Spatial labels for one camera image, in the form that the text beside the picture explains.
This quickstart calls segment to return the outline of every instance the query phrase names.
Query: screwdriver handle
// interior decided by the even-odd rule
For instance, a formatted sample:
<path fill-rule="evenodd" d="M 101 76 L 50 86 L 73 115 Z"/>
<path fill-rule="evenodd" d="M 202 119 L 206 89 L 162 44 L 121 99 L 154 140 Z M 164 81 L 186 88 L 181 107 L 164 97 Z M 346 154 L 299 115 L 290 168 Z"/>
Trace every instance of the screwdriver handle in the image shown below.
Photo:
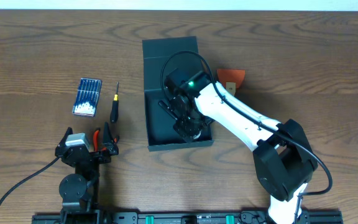
<path fill-rule="evenodd" d="M 110 113 L 110 122 L 115 123 L 118 120 L 118 95 L 114 95 L 114 100 L 112 101 L 112 108 Z"/>

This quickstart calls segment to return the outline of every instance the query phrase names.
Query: cable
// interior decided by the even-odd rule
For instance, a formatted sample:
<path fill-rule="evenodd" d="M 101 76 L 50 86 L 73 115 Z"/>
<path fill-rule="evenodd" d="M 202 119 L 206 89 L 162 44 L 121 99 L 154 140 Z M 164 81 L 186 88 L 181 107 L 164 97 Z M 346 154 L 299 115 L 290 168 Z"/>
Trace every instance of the cable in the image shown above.
<path fill-rule="evenodd" d="M 12 191 L 14 191 L 18 186 L 22 185 L 24 182 L 30 180 L 31 178 L 35 177 L 36 175 L 42 173 L 43 171 L 45 171 L 46 169 L 48 169 L 50 166 L 52 166 L 55 162 L 57 162 L 60 159 L 60 157 L 56 157 L 52 162 L 50 162 L 50 164 L 46 165 L 44 168 L 38 170 L 37 172 L 31 174 L 30 176 L 24 178 L 22 181 L 20 181 L 19 183 L 17 183 L 15 186 L 13 186 L 11 189 L 9 189 L 6 194 L 4 196 L 2 196 L 2 198 L 0 199 L 0 206 L 3 203 L 3 201 L 6 199 L 6 197 L 12 193 Z"/>
<path fill-rule="evenodd" d="M 325 171 L 326 175 L 327 175 L 327 178 L 328 178 L 328 186 L 327 188 L 325 188 L 324 190 L 320 190 L 320 191 L 316 191 L 316 192 L 303 192 L 303 193 L 300 193 L 298 194 L 298 203 L 300 203 L 300 200 L 303 198 L 303 196 L 307 196 L 307 195 L 322 195 L 322 194 L 325 194 L 327 192 L 329 192 L 331 190 L 331 188 L 333 187 L 333 177 L 330 173 L 330 171 L 328 170 L 328 168 L 326 167 L 326 165 L 322 162 L 322 160 L 316 156 L 316 154 L 314 154 L 313 152 L 309 151 L 306 147 L 302 146 L 301 144 L 297 143 L 296 141 L 294 141 L 293 139 L 287 137 L 286 135 L 264 125 L 261 121 L 257 121 L 256 119 L 254 119 L 253 117 L 249 116 L 248 114 L 245 114 L 244 112 L 242 112 L 241 110 L 239 110 L 238 108 L 236 108 L 234 105 L 232 105 L 227 99 L 225 96 L 223 96 L 218 88 L 216 87 L 216 80 L 215 78 L 213 77 L 213 74 L 212 74 L 212 71 L 211 71 L 211 68 L 209 67 L 208 65 L 208 62 L 198 53 L 196 52 L 192 52 L 192 51 L 189 51 L 189 50 L 184 50 L 184 51 L 179 51 L 179 52 L 176 52 L 174 53 L 173 55 L 171 55 L 171 57 L 168 58 L 168 60 L 164 63 L 164 66 L 162 67 L 162 70 L 161 70 L 161 77 L 160 77 L 160 84 L 161 84 L 161 90 L 163 91 L 163 94 L 164 94 L 164 97 L 166 99 L 168 99 L 167 95 L 165 94 L 165 90 L 163 88 L 163 85 L 162 85 L 162 75 L 163 75 L 163 71 L 165 70 L 165 66 L 167 65 L 167 63 L 169 62 L 169 60 L 171 60 L 171 58 L 173 58 L 174 56 L 176 55 L 179 55 L 179 54 L 192 54 L 192 55 L 195 55 L 197 56 L 204 64 L 205 64 L 205 67 L 208 69 L 208 73 L 209 73 L 209 76 L 211 78 L 211 82 L 212 82 L 212 86 L 214 87 L 215 89 L 215 92 L 218 94 L 218 96 L 220 97 L 220 99 L 225 102 L 230 108 L 232 108 L 235 112 L 239 113 L 240 115 L 242 115 L 243 117 L 247 118 L 249 121 L 253 122 L 254 124 L 256 124 L 258 127 L 260 128 L 263 128 L 265 129 L 266 131 L 268 132 L 271 132 L 272 134 L 275 134 L 276 136 L 282 138 L 283 140 L 285 140 L 286 142 L 289 142 L 291 144 L 294 144 L 296 146 L 298 146 L 299 148 L 301 148 L 302 150 L 304 150 L 305 152 L 307 152 L 311 157 L 313 157 L 313 159 L 316 159 L 317 163 L 323 168 L 323 170 Z M 296 208 L 296 213 L 295 213 L 295 217 L 297 217 L 297 213 L 298 213 L 298 207 Z"/>

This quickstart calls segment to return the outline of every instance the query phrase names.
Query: white background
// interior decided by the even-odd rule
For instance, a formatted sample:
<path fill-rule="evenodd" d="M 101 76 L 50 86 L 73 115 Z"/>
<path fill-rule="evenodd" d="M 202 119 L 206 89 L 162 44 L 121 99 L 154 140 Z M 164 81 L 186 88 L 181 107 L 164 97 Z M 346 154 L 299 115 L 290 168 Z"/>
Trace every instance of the white background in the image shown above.
<path fill-rule="evenodd" d="M 358 0 L 0 0 L 0 9 L 358 11 Z"/>

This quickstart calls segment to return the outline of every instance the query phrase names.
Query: orange object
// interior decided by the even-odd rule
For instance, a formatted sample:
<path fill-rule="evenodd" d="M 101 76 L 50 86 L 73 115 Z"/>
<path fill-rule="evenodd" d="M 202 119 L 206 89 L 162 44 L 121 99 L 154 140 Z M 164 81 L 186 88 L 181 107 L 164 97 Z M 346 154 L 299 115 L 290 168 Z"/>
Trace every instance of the orange object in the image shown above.
<path fill-rule="evenodd" d="M 100 132 L 100 129 L 97 129 L 94 133 L 93 133 L 93 150 L 95 152 L 98 151 L 98 136 L 99 136 L 99 132 Z"/>
<path fill-rule="evenodd" d="M 218 69 L 217 73 L 219 82 L 224 88 L 226 88 L 227 82 L 233 82 L 238 89 L 246 77 L 246 71 L 240 69 Z"/>

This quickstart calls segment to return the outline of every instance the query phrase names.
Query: brown table surface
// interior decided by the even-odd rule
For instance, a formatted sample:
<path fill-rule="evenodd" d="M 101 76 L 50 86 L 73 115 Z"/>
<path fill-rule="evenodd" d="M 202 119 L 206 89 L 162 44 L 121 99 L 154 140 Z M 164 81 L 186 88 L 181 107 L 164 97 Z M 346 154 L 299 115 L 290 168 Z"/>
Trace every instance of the brown table surface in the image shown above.
<path fill-rule="evenodd" d="M 142 40 L 196 35 L 216 68 L 247 71 L 236 96 L 269 117 L 292 118 L 330 168 L 334 187 L 308 209 L 358 223 L 358 12 L 0 11 L 0 198 L 54 159 L 67 127 L 90 134 L 109 119 L 120 82 L 120 155 L 101 166 L 100 203 L 151 211 L 269 206 L 252 153 L 220 124 L 212 147 L 149 152 Z M 94 118 L 71 113 L 81 77 L 103 81 Z M 0 223 L 59 212 L 57 162 L 15 190 Z M 319 168 L 308 190 L 326 187 Z"/>

